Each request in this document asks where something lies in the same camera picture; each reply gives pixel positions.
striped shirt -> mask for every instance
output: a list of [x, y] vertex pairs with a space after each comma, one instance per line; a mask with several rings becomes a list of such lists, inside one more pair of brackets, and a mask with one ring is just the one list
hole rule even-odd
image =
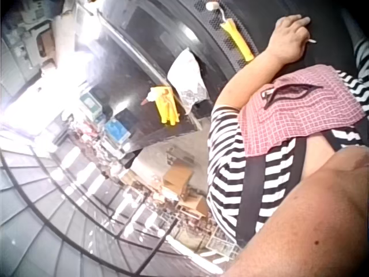
[[[369, 115], [369, 82], [361, 82], [346, 73], [338, 72], [342, 81], [353, 93]], [[216, 106], [211, 116], [208, 139], [209, 165], [207, 202], [223, 232], [236, 242], [236, 225], [243, 190], [246, 156], [238, 123], [239, 110], [228, 106]], [[352, 127], [332, 130], [332, 135], [342, 141], [341, 147], [362, 145], [360, 136]], [[261, 200], [256, 232], [273, 215], [284, 198], [282, 184], [289, 180], [289, 168], [293, 163], [295, 139], [285, 141], [266, 155], [264, 194]]]

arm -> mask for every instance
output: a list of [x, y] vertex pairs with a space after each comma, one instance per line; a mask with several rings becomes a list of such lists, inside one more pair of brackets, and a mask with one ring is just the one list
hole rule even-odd
[[352, 276], [368, 254], [368, 164], [365, 147], [332, 156], [286, 197], [224, 277]]
[[310, 38], [305, 28], [309, 22], [308, 17], [300, 15], [279, 19], [267, 49], [233, 76], [215, 106], [241, 109], [260, 87], [271, 82], [284, 65], [300, 59]]

